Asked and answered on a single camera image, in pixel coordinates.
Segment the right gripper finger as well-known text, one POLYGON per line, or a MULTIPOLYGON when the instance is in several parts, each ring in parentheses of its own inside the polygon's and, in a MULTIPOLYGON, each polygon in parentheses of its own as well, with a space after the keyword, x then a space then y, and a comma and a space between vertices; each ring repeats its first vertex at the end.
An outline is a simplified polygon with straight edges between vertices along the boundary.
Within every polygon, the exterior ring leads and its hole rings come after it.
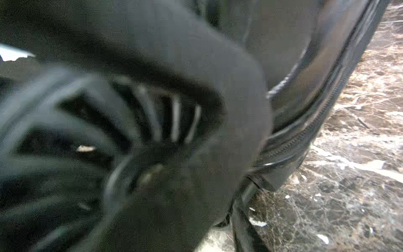
POLYGON ((258 232, 250 222, 247 206, 258 187, 250 179, 245 179, 232 204, 231 224, 236 252, 270 252, 258 232))

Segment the black ribbed hard-shell suitcase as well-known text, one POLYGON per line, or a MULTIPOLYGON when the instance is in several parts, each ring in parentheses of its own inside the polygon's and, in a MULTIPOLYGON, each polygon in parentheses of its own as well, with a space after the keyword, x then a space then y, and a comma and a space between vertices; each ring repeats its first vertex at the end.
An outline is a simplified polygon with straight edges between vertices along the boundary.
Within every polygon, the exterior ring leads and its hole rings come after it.
POLYGON ((1 251, 194 251, 302 163, 387 6, 1 1, 1 251))

